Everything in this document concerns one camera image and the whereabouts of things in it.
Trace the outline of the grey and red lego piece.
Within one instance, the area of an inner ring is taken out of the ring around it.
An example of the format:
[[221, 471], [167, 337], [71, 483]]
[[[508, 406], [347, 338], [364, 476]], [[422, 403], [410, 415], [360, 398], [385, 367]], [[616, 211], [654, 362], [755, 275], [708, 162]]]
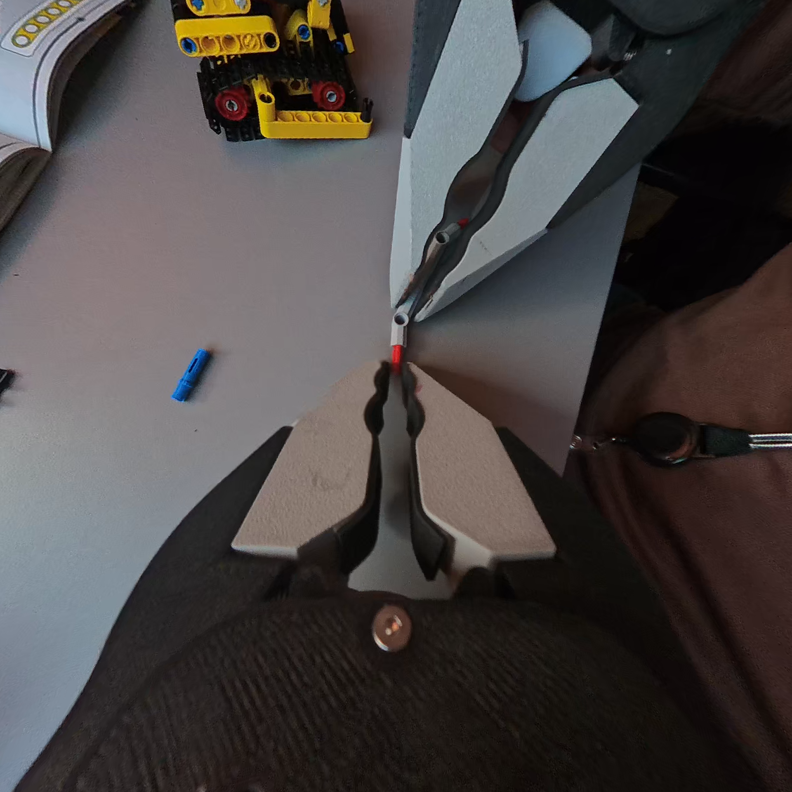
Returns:
[[416, 272], [405, 297], [398, 304], [391, 321], [391, 371], [401, 373], [401, 364], [407, 346], [407, 328], [415, 312], [415, 305], [423, 295], [427, 284], [441, 262], [445, 250], [468, 225], [468, 217], [459, 218], [435, 232], [429, 240], [421, 266]]

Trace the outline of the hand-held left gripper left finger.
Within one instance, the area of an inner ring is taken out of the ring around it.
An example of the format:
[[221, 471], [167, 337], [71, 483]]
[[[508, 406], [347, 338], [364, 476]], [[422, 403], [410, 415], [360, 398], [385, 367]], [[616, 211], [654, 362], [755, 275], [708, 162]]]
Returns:
[[382, 489], [380, 433], [391, 366], [368, 362], [289, 427], [231, 546], [348, 576], [374, 548]]

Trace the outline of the person's right forearm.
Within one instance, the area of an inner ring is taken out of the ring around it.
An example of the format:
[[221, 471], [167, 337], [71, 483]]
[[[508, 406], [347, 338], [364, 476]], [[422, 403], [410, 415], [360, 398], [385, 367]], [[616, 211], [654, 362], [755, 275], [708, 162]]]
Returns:
[[695, 106], [698, 128], [791, 125], [791, 2], [767, 2], [729, 50]]

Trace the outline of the black badge reel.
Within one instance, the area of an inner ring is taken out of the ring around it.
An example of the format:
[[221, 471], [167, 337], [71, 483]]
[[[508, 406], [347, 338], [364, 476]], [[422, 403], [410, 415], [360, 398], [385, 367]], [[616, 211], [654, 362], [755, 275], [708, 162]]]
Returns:
[[677, 467], [698, 460], [719, 460], [761, 450], [791, 450], [789, 432], [750, 432], [694, 421], [675, 412], [653, 412], [626, 431], [572, 436], [569, 450], [595, 454], [611, 448], [631, 450], [656, 467]]

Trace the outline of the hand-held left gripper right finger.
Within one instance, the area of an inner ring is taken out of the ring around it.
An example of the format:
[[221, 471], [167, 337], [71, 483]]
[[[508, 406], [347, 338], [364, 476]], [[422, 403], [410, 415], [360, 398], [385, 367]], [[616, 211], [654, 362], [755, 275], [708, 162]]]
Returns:
[[457, 596], [471, 573], [556, 559], [556, 543], [493, 423], [415, 363], [401, 369], [413, 553]]

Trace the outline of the lego instruction booklet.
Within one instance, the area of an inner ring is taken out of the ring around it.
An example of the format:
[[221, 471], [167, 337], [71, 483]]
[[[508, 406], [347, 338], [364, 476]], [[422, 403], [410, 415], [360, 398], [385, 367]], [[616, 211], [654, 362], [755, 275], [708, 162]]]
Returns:
[[2, 1], [1, 228], [54, 150], [76, 66], [134, 2]]

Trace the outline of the yellow and black lego bulldozer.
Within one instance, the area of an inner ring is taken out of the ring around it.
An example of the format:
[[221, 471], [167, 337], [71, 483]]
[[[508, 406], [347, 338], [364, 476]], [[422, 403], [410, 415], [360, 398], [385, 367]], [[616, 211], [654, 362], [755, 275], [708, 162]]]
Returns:
[[367, 139], [341, 1], [171, 2], [182, 54], [198, 64], [208, 126], [228, 142]]

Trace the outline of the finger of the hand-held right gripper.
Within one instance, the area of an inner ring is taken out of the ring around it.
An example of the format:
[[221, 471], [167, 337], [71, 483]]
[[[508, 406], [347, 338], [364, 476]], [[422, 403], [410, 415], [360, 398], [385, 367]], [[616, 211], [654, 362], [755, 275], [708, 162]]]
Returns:
[[485, 203], [417, 301], [415, 321], [448, 307], [543, 236], [638, 107], [613, 77], [571, 80], [540, 100], [502, 157]]
[[420, 1], [413, 10], [407, 105], [391, 244], [390, 294], [409, 291], [446, 212], [523, 71], [510, 1]]

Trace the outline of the blue lego pin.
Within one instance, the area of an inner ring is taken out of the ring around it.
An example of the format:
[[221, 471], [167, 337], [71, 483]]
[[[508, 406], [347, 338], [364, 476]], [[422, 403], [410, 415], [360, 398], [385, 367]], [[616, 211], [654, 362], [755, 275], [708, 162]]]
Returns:
[[212, 362], [213, 352], [208, 349], [198, 349], [171, 394], [173, 401], [184, 403], [193, 397], [193, 393], [200, 385], [203, 374]]

